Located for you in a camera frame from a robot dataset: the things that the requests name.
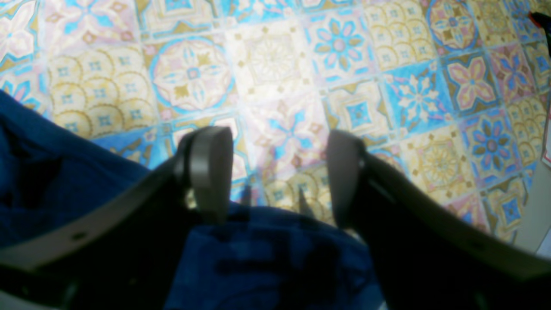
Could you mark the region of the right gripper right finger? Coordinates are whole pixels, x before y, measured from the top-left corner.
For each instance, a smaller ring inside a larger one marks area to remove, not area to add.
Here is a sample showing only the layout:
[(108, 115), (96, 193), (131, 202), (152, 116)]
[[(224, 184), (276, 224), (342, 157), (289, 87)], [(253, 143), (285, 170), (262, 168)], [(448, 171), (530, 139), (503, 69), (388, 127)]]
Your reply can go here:
[(328, 137), (333, 218), (370, 251), (391, 310), (548, 310), (550, 261), (445, 210), (341, 130)]

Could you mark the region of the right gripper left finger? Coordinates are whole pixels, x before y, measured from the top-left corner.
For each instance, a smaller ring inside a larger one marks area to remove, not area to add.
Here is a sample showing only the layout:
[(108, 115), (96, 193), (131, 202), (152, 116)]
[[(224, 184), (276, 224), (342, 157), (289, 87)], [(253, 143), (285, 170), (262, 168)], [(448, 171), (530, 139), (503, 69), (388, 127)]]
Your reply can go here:
[(189, 232), (223, 224), (232, 186), (226, 126), (183, 136), (134, 187), (55, 231), (1, 250), (3, 310), (161, 310)]

